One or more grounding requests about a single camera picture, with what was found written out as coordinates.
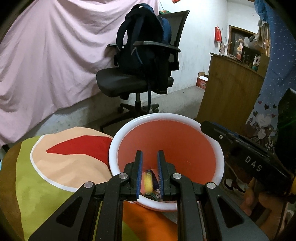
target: picture frame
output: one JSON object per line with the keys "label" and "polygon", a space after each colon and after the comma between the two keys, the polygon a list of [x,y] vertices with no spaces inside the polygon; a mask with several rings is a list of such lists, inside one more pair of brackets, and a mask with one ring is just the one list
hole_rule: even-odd
{"label": "picture frame", "polygon": [[242,47],[244,46],[244,38],[250,38],[253,35],[255,35],[255,33],[230,25],[227,53],[238,57],[242,52]]}

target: chair seat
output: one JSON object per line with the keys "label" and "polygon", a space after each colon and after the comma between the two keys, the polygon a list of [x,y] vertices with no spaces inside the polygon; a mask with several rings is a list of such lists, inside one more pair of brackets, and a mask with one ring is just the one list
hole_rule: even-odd
{"label": "chair seat", "polygon": [[[102,69],[96,74],[96,82],[103,94],[117,97],[125,93],[143,93],[148,90],[146,80],[129,74],[123,74],[118,68]],[[174,79],[168,78],[168,87]]]}

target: bowl rim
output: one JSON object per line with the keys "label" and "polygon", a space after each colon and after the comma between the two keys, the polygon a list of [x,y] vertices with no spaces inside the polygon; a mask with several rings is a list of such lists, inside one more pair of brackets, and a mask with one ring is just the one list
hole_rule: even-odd
{"label": "bowl rim", "polygon": [[[110,149],[109,149],[109,166],[112,173],[112,176],[116,176],[120,174],[120,169],[118,166],[117,161],[117,154],[119,146],[123,140],[123,138],[134,128],[136,128],[139,125],[142,125],[144,123],[150,122],[150,121],[158,121],[158,120],[169,120],[169,121],[177,121],[186,125],[189,125],[202,133],[200,128],[200,123],[197,121],[190,119],[186,116],[178,115],[178,114],[172,114],[172,113],[152,113],[147,114],[144,116],[140,116],[138,118],[135,118],[128,123],[126,123],[114,136]],[[203,134],[204,137],[210,142],[211,146],[213,147],[214,154],[216,157],[216,170],[212,179],[212,182],[216,183],[217,185],[220,184],[222,180],[222,176],[224,173],[224,156],[222,149],[217,141],[212,139],[211,137]],[[166,203],[166,202],[158,202],[150,200],[142,195],[139,196],[139,199],[136,201],[136,203],[140,204],[141,206],[150,208],[152,210],[157,211],[177,211],[177,204],[176,203]]]}

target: cardboard box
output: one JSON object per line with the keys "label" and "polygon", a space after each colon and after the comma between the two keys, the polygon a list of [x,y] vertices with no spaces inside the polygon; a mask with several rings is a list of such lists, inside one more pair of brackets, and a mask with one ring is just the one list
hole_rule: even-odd
{"label": "cardboard box", "polygon": [[266,56],[265,54],[261,54],[260,63],[259,63],[259,66],[258,66],[257,73],[260,76],[262,76],[263,78],[265,78],[267,68],[268,68],[268,64],[269,64],[269,57]]}
{"label": "cardboard box", "polygon": [[198,73],[196,86],[205,90],[205,88],[207,86],[207,77],[205,76],[205,72]]}

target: backpack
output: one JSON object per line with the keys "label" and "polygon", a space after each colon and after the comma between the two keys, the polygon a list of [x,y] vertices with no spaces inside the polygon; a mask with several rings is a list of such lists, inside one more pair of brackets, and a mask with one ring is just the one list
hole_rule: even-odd
{"label": "backpack", "polygon": [[[127,32],[127,43],[123,38]],[[140,46],[135,48],[136,41],[154,41],[170,44],[171,27],[167,19],[156,16],[153,8],[142,3],[135,5],[126,15],[119,27],[116,37],[117,53],[114,63],[124,74],[136,75],[148,84],[148,112],[150,111],[151,89],[159,93],[167,92],[169,54],[164,49]]]}

